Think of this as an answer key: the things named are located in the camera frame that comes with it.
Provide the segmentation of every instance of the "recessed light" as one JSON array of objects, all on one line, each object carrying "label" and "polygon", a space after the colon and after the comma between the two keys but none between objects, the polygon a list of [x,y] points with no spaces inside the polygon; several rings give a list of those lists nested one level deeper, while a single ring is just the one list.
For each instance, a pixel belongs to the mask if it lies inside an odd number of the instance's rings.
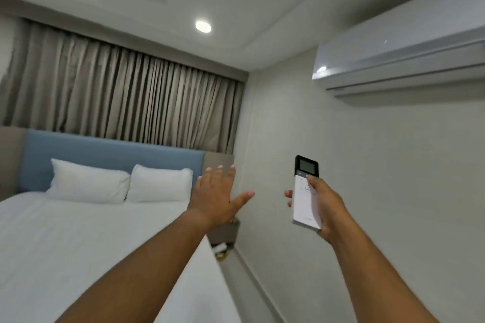
[{"label": "recessed light", "polygon": [[196,28],[205,34],[208,34],[212,30],[210,24],[204,20],[196,20]]}]

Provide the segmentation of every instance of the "person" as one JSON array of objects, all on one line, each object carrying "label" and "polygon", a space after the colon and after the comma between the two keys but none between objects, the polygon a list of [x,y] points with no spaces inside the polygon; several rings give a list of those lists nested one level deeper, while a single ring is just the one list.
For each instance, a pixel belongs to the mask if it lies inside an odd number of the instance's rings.
[{"label": "person", "polygon": [[[207,232],[231,220],[253,196],[230,194],[236,169],[208,168],[197,179],[187,210],[96,281],[57,323],[152,323]],[[308,176],[318,194],[319,235],[340,264],[359,323],[437,323],[322,179]],[[292,191],[285,192],[292,197]]]}]

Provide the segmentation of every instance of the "curtain fold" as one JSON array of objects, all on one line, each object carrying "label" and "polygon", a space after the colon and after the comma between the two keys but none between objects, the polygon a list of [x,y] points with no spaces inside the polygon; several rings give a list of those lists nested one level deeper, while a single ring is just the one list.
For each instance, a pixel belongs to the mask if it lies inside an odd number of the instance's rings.
[{"label": "curtain fold", "polygon": [[0,123],[232,153],[244,84],[31,21],[0,83]]}]

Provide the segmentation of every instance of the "white bed sheet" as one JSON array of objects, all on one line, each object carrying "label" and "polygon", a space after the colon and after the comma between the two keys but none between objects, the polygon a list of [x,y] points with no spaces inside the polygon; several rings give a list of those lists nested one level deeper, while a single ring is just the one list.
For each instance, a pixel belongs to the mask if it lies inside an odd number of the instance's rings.
[{"label": "white bed sheet", "polygon": [[[38,192],[1,202],[1,321],[53,323],[106,271],[186,208],[184,202],[75,203]],[[155,322],[240,323],[207,237]]]}]

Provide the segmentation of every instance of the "headboard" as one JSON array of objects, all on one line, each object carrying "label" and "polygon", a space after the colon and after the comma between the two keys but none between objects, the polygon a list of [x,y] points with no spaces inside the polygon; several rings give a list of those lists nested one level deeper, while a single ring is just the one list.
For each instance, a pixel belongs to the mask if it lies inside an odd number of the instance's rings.
[{"label": "headboard", "polygon": [[195,182],[202,173],[204,151],[28,129],[18,191],[47,191],[53,177],[52,158],[129,174],[136,164],[174,170],[188,167]]}]

